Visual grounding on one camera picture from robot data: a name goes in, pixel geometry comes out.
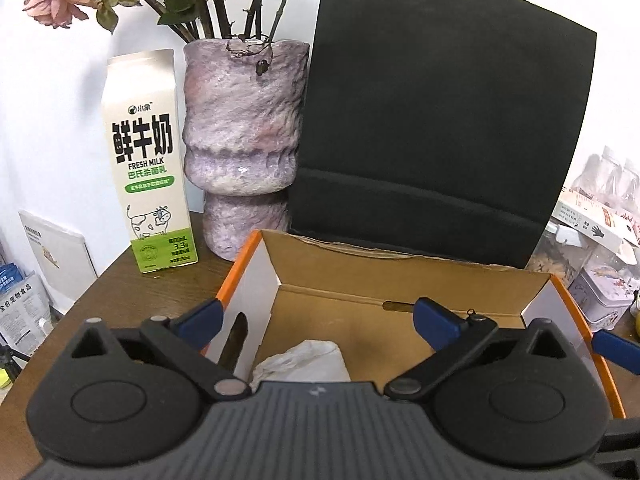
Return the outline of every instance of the black glove illustration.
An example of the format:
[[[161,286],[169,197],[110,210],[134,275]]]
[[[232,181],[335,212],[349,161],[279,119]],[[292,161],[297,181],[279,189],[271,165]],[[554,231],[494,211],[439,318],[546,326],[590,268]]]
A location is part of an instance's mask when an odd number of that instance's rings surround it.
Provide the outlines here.
[[[600,230],[600,228],[597,225],[594,225],[593,227],[591,227],[591,230],[593,231],[594,236],[599,236],[600,238],[604,238],[604,233]]]

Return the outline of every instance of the cardboard box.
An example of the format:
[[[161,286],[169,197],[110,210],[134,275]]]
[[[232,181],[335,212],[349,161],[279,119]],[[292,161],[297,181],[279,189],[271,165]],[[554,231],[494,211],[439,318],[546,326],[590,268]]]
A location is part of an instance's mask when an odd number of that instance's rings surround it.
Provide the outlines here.
[[[174,51],[111,58],[102,115],[113,181],[140,271],[197,262],[182,176]]]
[[[606,247],[626,264],[637,263],[632,246],[638,247],[638,239],[632,225],[600,202],[563,187],[551,216]]]
[[[609,368],[591,354],[591,333],[555,276],[275,231],[254,232],[238,255],[218,292],[225,320],[206,355],[218,362],[232,326],[246,317],[238,377],[248,380],[265,358],[319,339],[340,347],[353,381],[373,381],[382,390],[433,353],[415,332],[412,314],[403,312],[421,296],[462,316],[472,308],[506,328],[551,318],[603,387],[613,415],[624,416]]]

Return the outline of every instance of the blue packaging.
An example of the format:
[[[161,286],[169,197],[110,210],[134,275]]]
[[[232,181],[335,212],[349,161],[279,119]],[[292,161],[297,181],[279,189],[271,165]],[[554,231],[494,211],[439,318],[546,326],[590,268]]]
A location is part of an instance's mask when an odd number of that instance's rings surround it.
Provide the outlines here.
[[[3,265],[0,267],[0,294],[4,294],[15,283],[22,280],[20,270],[15,264]]]

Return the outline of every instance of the white plastic bag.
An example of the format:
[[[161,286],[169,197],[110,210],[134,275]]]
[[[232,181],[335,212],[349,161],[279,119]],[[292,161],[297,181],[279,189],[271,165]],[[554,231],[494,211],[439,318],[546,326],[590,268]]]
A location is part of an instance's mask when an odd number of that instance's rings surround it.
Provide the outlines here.
[[[350,380],[336,343],[307,339],[284,354],[266,358],[257,365],[251,388],[255,391],[260,381],[340,383]]]

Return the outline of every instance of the white wall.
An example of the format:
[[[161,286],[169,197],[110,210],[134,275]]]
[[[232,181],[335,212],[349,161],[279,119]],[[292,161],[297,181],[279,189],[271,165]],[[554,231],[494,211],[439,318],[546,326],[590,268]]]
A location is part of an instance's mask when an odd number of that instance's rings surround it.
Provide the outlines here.
[[[236,32],[250,1],[227,0]],[[264,0],[265,29],[279,1]],[[318,1],[289,0],[278,37],[311,42]],[[640,163],[640,0],[529,1],[598,33],[590,100],[568,180],[604,142]],[[128,245],[100,120],[106,60],[174,48],[181,86],[181,41],[157,27],[146,7],[118,8],[113,37],[93,18],[52,30],[21,8],[22,0],[0,0],[0,243],[23,268],[37,269],[17,215],[23,208],[81,232],[100,273]],[[189,186],[191,209],[202,210],[201,192]]]

